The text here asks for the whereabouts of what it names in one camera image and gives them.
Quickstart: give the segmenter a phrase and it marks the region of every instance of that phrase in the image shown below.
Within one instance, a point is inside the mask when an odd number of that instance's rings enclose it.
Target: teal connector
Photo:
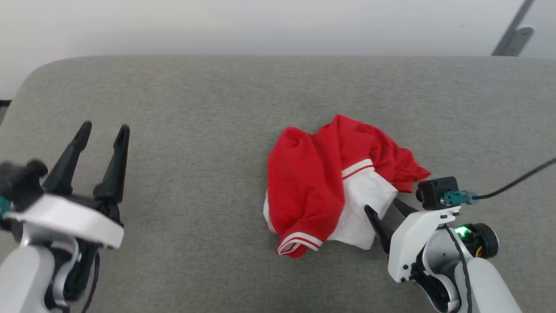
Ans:
[[[479,202],[473,199],[475,195],[477,194],[467,190],[447,191],[444,193],[444,197],[442,198],[443,201],[441,200],[440,202],[446,206],[458,206],[462,203],[472,206]]]
[[[9,212],[9,202],[4,197],[0,197],[0,214]]]

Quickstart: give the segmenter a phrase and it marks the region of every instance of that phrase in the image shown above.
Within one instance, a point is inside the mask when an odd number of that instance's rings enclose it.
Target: sleeve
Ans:
[[[339,161],[329,163],[326,155],[330,146],[287,128],[270,153],[269,220],[281,235],[279,255],[317,251],[336,227],[344,199]]]
[[[411,192],[414,182],[430,172],[419,166],[411,151],[400,148],[382,130],[347,116],[337,115],[344,165],[370,158],[375,171],[401,192]]]
[[[419,166],[410,150],[399,147],[382,130],[368,124],[362,129],[374,138],[369,154],[376,172],[397,190],[411,193],[414,182],[430,175],[428,170]]]

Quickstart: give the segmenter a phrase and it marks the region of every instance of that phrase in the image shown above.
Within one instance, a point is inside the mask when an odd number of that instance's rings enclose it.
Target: black cable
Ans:
[[[89,297],[87,297],[87,301],[83,307],[81,313],[87,312],[89,306],[91,305],[91,301],[93,300],[93,295],[95,294],[95,289],[97,288],[97,281],[98,281],[98,270],[101,267],[101,255],[97,252],[95,255],[95,274],[93,275],[93,283],[91,284],[91,291],[89,292]]]
[[[511,187],[521,183],[522,181],[528,179],[529,177],[533,176],[534,174],[537,174],[538,172],[540,172],[541,170],[551,166],[552,164],[556,163],[556,158],[549,160],[539,166],[537,166],[536,168],[530,170],[529,172],[527,172],[526,174],[522,175],[521,177],[519,177],[518,179],[514,180],[513,182],[507,184],[506,186],[496,190],[495,192],[491,192],[489,194],[485,194],[485,195],[475,195],[473,196],[474,200],[482,200],[482,199],[488,199],[488,198],[492,198],[495,195],[498,195],[500,193],[505,192],[506,190],[510,189]]]
[[[455,248],[458,250],[459,259],[461,261],[461,265],[463,266],[463,275],[465,275],[465,288],[467,289],[467,313],[473,313],[473,303],[471,297],[471,282],[469,281],[469,271],[467,270],[467,261],[465,260],[465,256],[463,255],[463,251],[459,246],[458,240],[455,238],[454,233],[451,232],[450,228],[446,227],[446,231],[450,234],[450,238],[455,244]]]

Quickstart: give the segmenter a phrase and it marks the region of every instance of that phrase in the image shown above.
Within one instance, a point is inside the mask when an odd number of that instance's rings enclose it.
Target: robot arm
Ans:
[[[372,208],[365,207],[389,254],[388,273],[396,282],[417,283],[441,313],[521,313],[502,277],[487,260],[498,252],[494,231],[485,224],[456,229],[446,224],[461,210],[460,205],[443,200],[452,190],[458,190],[453,177],[419,183],[418,199],[424,211],[394,200],[406,218],[395,231],[388,229]]]
[[[20,244],[0,265],[3,312],[67,312],[82,298],[93,263],[96,283],[98,249],[121,245],[117,204],[123,197],[130,130],[122,126],[103,181],[93,197],[83,197],[72,194],[71,180],[91,127],[83,123],[42,187],[39,178],[48,170],[41,162],[0,164],[0,229],[12,232]]]

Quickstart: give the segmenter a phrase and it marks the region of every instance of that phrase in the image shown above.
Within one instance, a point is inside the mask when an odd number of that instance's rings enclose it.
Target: white stripe trim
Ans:
[[[290,252],[293,252],[293,251],[295,251],[297,248],[299,248],[300,245],[301,245],[301,243],[296,243],[296,244],[293,245],[293,247],[292,247],[291,249],[289,249],[289,250],[287,250],[287,251],[278,251],[278,255],[279,255],[279,256],[283,256],[283,255],[286,255],[286,254],[288,254],[288,253],[290,253]]]
[[[277,249],[277,250],[280,252],[280,251],[284,248],[284,246],[285,246],[286,244],[291,243],[291,242],[297,242],[297,241],[292,241],[292,240],[291,240],[292,238],[295,238],[295,237],[301,237],[301,238],[303,238],[303,239],[306,239],[306,240],[308,240],[308,241],[314,243],[314,244],[315,244],[316,246],[318,246],[318,247],[322,246],[322,241],[319,240],[318,238],[313,237],[313,236],[311,236],[311,235],[309,235],[309,234],[306,234],[306,233],[296,232],[296,233],[291,233],[289,236],[287,236],[286,238],[284,238],[284,240],[282,240],[282,243],[278,246],[278,249]],[[307,243],[307,242],[305,242],[305,241],[300,241],[299,243],[304,244],[304,245],[306,245],[306,246],[308,246],[308,247],[309,247],[309,246],[312,246],[311,244],[309,244],[309,243]]]
[[[265,204],[262,206],[262,215],[265,217],[266,223],[269,225],[271,232],[276,233],[276,230],[272,226],[272,220],[270,219],[270,205],[269,205],[269,190],[266,190]]]
[[[342,171],[342,177],[346,177],[350,174],[353,174],[354,172],[356,172],[360,168],[368,167],[372,164],[373,164],[373,161],[371,159],[361,160],[361,161],[359,161],[359,162],[357,162],[353,165],[348,166],[346,169],[344,169]]]

